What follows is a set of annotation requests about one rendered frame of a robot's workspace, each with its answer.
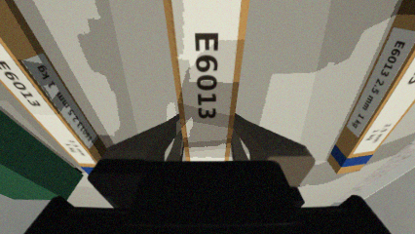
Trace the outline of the tan cardboard pack with blue bands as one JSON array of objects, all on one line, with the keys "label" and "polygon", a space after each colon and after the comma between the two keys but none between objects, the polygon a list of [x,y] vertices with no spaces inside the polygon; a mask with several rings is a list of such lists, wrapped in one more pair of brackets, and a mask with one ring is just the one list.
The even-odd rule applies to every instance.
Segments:
[{"label": "tan cardboard pack with blue bands", "polygon": [[249,0],[163,0],[186,161],[229,161]]},{"label": "tan cardboard pack with blue bands", "polygon": [[0,0],[0,82],[89,175],[107,148],[14,0]]}]

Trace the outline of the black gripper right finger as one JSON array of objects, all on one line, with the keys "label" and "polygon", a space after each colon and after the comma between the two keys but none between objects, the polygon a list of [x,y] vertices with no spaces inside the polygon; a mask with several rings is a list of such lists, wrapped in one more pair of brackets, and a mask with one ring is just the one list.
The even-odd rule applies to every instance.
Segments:
[{"label": "black gripper right finger", "polygon": [[[242,146],[249,152],[247,158]],[[300,185],[316,160],[307,147],[287,137],[253,124],[235,113],[231,140],[233,161],[278,162],[290,187]]]}]

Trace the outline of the tan box with blue bands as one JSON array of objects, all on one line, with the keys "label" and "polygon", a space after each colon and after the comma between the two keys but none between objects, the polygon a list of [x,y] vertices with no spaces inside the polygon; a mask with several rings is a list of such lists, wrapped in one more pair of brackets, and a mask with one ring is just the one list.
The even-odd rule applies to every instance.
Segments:
[{"label": "tan box with blue bands", "polygon": [[382,49],[327,162],[358,172],[415,103],[415,0],[402,0]]}]

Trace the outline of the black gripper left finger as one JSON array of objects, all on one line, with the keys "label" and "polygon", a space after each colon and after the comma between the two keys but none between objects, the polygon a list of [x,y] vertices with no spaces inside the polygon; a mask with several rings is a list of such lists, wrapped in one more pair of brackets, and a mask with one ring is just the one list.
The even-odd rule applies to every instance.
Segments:
[{"label": "black gripper left finger", "polygon": [[[166,150],[173,140],[170,154],[165,160]],[[99,160],[182,161],[183,151],[181,124],[177,114],[165,123],[109,146]]]}]

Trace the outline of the dark green flat block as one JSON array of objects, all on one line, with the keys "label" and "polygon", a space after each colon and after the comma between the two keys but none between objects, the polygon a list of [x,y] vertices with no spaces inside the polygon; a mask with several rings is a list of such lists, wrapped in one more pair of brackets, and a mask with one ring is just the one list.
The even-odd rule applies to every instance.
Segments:
[{"label": "dark green flat block", "polygon": [[67,200],[83,176],[0,110],[0,194],[14,200]]}]

